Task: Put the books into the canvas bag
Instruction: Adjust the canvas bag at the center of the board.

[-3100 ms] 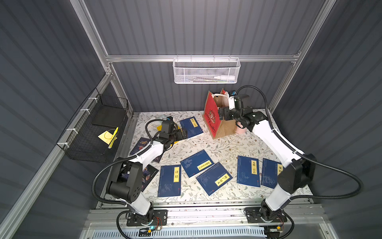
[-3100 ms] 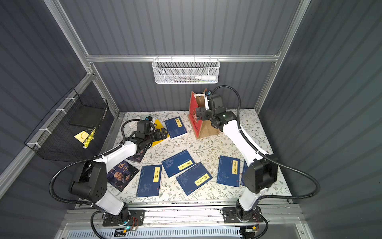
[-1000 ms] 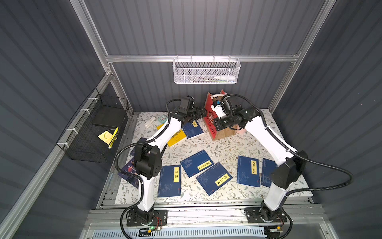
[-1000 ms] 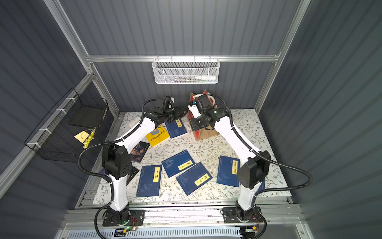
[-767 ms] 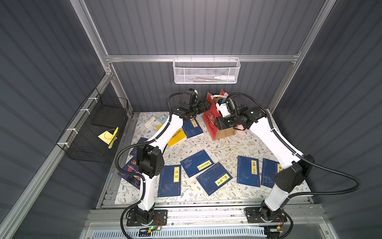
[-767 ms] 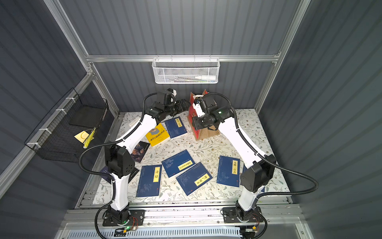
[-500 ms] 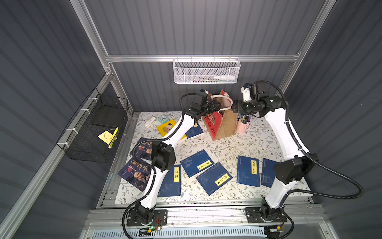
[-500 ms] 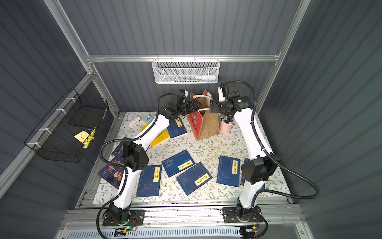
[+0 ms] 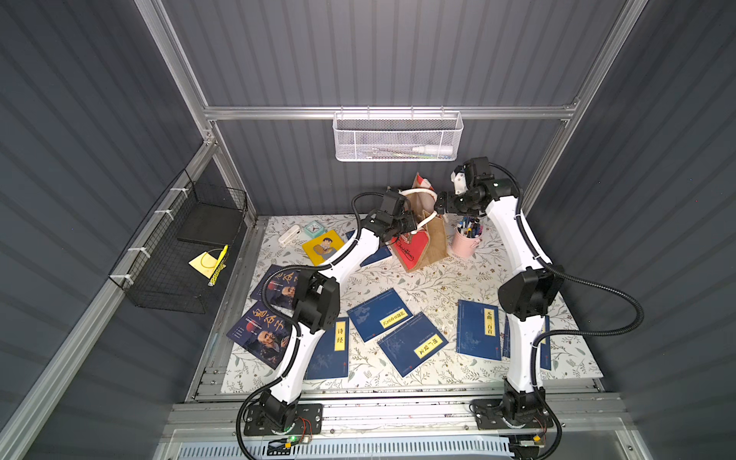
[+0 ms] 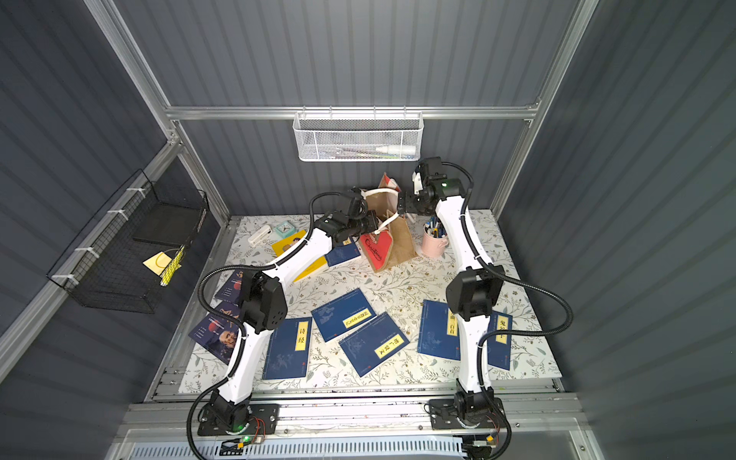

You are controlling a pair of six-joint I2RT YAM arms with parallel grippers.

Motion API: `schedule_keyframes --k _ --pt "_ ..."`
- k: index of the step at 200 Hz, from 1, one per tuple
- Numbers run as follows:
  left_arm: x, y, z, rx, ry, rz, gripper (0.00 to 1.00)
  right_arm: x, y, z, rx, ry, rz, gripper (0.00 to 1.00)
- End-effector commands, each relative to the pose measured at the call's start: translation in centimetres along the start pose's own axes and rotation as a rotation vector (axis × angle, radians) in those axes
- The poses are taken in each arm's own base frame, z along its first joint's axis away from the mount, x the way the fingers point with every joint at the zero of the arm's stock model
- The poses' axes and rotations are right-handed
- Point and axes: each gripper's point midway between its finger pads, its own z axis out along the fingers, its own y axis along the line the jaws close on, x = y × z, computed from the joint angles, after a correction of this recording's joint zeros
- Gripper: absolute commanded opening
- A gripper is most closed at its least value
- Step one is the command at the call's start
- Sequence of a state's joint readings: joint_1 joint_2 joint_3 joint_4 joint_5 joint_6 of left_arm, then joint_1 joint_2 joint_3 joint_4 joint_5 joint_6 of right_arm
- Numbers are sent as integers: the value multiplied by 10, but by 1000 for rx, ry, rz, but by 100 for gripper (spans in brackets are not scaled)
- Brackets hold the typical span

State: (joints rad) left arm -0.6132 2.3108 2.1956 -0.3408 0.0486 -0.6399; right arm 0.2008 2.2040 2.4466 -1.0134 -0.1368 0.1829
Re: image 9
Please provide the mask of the burlap canvas bag red panel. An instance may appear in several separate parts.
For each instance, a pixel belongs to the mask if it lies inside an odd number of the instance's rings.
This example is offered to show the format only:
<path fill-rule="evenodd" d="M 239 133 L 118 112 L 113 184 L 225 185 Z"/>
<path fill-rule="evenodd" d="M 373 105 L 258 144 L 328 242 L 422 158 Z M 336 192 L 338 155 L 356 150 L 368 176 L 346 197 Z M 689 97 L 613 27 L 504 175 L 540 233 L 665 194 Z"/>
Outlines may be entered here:
<path fill-rule="evenodd" d="M 445 221 L 439 215 L 431 220 L 437 198 L 428 179 L 416 174 L 412 187 L 404 193 L 419 229 L 399 237 L 391 251 L 407 273 L 411 273 L 448 258 L 448 240 Z"/>

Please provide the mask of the blue book Yuewei notes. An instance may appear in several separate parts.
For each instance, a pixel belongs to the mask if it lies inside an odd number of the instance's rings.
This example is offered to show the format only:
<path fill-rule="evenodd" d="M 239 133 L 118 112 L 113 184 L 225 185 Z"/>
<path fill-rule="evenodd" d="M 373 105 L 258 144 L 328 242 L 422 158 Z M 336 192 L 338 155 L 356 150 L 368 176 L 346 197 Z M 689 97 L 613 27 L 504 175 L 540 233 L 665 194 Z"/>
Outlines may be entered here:
<path fill-rule="evenodd" d="M 388 289 L 347 310 L 347 314 L 364 342 L 369 342 L 413 316 L 395 289 Z"/>

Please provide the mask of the blue book Zengguang Xianwen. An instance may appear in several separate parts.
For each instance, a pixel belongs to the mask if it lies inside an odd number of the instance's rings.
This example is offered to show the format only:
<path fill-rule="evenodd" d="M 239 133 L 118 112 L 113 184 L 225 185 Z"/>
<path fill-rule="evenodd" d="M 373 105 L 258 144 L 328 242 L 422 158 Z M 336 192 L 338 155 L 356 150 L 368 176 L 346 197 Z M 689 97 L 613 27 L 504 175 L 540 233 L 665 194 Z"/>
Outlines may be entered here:
<path fill-rule="evenodd" d="M 399 375 L 405 378 L 448 343 L 438 327 L 420 312 L 380 339 L 379 347 Z"/>

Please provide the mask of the blue book Shijing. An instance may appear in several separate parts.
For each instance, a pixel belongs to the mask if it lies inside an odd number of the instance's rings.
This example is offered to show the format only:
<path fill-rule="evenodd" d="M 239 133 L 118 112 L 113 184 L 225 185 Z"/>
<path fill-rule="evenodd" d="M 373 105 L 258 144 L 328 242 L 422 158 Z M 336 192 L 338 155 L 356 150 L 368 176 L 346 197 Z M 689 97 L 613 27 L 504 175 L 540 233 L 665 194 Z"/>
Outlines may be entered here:
<path fill-rule="evenodd" d="M 345 379 L 349 374 L 350 320 L 339 317 L 332 329 L 322 335 L 307 368 L 305 379 L 319 381 Z"/>

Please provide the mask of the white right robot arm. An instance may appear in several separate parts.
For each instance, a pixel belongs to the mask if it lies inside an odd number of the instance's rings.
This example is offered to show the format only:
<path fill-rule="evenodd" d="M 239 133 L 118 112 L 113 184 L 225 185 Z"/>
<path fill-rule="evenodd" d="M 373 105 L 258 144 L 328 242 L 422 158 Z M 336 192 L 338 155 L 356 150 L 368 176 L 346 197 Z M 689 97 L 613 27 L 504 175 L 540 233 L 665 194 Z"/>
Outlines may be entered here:
<path fill-rule="evenodd" d="M 563 279 L 547 267 L 551 260 L 537 243 L 522 210 L 523 192 L 507 169 L 486 157 L 455 168 L 454 191 L 438 196 L 443 214 L 486 217 L 496 228 L 512 266 L 512 277 L 498 289 L 498 302 L 510 323 L 511 364 L 498 413 L 510 427 L 525 427 L 544 415 L 540 336 Z"/>

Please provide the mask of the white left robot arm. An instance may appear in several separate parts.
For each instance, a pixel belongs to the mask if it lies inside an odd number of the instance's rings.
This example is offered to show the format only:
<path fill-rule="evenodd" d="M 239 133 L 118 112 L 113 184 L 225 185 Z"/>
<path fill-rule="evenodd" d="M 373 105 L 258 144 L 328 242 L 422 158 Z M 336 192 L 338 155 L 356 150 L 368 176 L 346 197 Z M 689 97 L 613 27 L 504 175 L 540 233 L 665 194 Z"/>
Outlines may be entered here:
<path fill-rule="evenodd" d="M 356 231 L 319 266 L 297 266 L 295 310 L 286 318 L 291 337 L 277 377 L 264 386 L 259 408 L 274 427 L 287 431 L 297 418 L 298 401 L 312 354 L 340 313 L 340 284 L 381 246 L 417 230 L 405 192 L 366 192 L 352 200 Z"/>

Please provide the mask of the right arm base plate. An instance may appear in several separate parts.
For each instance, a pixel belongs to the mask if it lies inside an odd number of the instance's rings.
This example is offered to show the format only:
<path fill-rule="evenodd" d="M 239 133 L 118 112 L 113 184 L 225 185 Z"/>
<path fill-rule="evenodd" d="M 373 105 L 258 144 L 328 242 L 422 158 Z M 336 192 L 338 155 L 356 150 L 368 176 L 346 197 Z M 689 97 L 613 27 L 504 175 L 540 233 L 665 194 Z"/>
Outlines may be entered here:
<path fill-rule="evenodd" d="M 478 429 L 541 429 L 547 431 L 555 427 L 550 413 L 532 395 L 517 401 L 512 397 L 475 399 L 469 403 L 469 410 Z"/>

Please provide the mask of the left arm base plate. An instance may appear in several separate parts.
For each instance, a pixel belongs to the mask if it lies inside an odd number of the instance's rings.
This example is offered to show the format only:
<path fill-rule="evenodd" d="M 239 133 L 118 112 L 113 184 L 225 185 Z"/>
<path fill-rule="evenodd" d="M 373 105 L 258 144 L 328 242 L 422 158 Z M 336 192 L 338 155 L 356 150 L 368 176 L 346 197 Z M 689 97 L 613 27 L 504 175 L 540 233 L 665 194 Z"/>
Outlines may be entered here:
<path fill-rule="evenodd" d="M 323 404 L 297 404 L 296 406 L 249 406 L 243 416 L 241 432 L 245 436 L 266 435 L 314 435 L 322 431 Z"/>

